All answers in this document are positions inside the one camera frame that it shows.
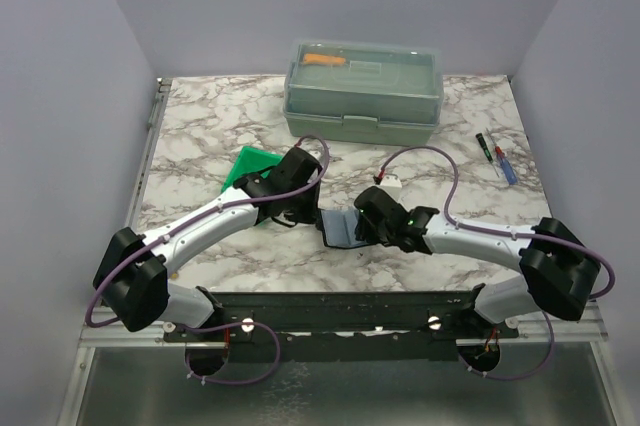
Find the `black card holder wallet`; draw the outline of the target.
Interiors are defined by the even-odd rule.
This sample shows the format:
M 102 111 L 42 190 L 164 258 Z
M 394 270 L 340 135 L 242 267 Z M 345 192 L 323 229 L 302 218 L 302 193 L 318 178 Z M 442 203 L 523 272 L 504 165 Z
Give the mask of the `black card holder wallet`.
M 359 219 L 360 212 L 356 209 L 321 210 L 316 228 L 321 232 L 324 246 L 342 250 L 371 246 L 371 242 L 357 238 Z

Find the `green plastic bin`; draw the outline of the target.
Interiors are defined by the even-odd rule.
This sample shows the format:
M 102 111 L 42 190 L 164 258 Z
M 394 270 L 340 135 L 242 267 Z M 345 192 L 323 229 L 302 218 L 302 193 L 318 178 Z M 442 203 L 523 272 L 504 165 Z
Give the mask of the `green plastic bin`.
M 227 175 L 221 191 L 224 192 L 226 189 L 231 187 L 233 182 L 244 174 L 264 171 L 266 168 L 276 166 L 281 158 L 281 155 L 275 153 L 244 146 Z

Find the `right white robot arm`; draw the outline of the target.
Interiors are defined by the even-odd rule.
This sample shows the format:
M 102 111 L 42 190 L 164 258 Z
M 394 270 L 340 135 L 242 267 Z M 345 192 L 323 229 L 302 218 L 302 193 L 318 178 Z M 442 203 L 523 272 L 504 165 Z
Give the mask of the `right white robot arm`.
M 578 321 L 589 301 L 600 264 L 560 221 L 544 217 L 533 226 L 463 223 L 429 207 L 406 210 L 372 186 L 355 200 L 356 238 L 406 253 L 469 257 L 510 269 L 517 277 L 480 285 L 460 313 L 460 325 L 480 338 L 496 324 L 540 310 Z

